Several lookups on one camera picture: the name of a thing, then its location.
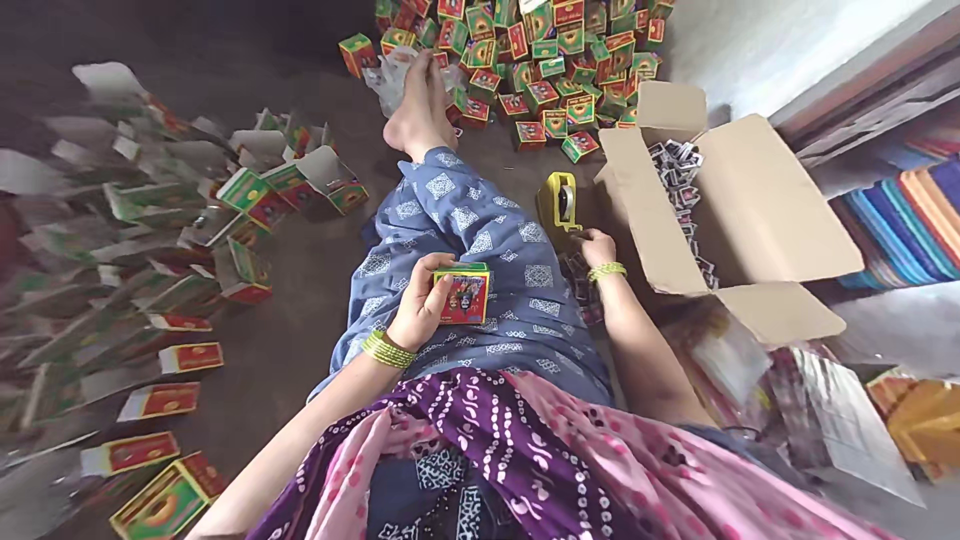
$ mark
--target blue patterned pants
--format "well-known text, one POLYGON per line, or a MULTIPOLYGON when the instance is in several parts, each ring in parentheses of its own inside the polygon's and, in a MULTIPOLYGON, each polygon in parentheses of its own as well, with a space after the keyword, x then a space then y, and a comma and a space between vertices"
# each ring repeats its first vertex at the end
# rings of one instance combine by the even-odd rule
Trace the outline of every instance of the blue patterned pants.
POLYGON ((382 238, 353 273, 348 328, 333 350, 330 376, 386 330, 414 264, 433 252, 491 269, 487 318, 477 326, 440 326, 405 379, 458 366, 532 371, 581 399, 612 403, 610 378, 553 246, 537 220, 504 197, 446 147, 424 163, 399 163, 405 178, 374 220, 382 238))

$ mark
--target bangle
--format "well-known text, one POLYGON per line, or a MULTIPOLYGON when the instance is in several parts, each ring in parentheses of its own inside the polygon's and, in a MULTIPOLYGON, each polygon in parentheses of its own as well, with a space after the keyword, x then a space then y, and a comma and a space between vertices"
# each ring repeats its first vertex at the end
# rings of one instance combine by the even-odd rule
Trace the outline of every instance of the bangle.
POLYGON ((374 330, 367 339, 364 339, 361 347, 364 352, 374 360, 387 364, 390 367, 398 369, 407 369, 417 357, 414 353, 408 353, 399 347, 395 347, 383 340, 383 331, 374 330))
POLYGON ((626 276, 627 269, 619 262, 607 262, 587 272, 587 279, 591 282, 596 282, 600 278, 609 276, 610 274, 623 274, 626 276))

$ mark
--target packing tape roll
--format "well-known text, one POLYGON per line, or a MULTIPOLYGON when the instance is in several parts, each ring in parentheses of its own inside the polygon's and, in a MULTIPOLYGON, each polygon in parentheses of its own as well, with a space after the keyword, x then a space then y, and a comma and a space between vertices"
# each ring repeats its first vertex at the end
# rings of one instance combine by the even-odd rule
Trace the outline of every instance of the packing tape roll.
POLYGON ((573 188, 569 185, 561 185, 557 192, 557 204, 560 210, 560 220, 567 223, 573 216, 573 188))

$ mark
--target open cardboard box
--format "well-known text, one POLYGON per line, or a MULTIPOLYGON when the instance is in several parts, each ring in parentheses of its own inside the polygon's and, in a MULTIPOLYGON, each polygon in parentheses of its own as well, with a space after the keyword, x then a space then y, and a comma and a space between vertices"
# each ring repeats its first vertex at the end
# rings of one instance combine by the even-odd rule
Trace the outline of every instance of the open cardboard box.
POLYGON ((608 163, 595 183, 609 195, 602 204, 612 230, 623 232, 614 236, 618 251, 633 243, 654 291, 713 295, 764 345, 843 331, 846 323, 800 282, 860 271, 863 258, 767 120, 752 114, 706 131, 700 88, 645 82, 638 92, 637 127, 600 131, 608 163), (692 216, 718 290, 704 282, 647 152, 669 138, 696 142, 704 156, 692 216))

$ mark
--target woman's left hand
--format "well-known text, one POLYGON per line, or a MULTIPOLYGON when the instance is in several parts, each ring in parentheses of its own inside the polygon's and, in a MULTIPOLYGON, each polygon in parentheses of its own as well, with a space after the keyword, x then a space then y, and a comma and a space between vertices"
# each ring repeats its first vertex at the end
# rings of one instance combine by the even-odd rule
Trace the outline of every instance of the woman's left hand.
POLYGON ((453 279, 446 275, 435 285, 433 271, 451 266, 455 260, 450 253, 432 253, 417 261, 394 322, 387 329, 387 337, 394 345, 415 353, 437 331, 453 279))

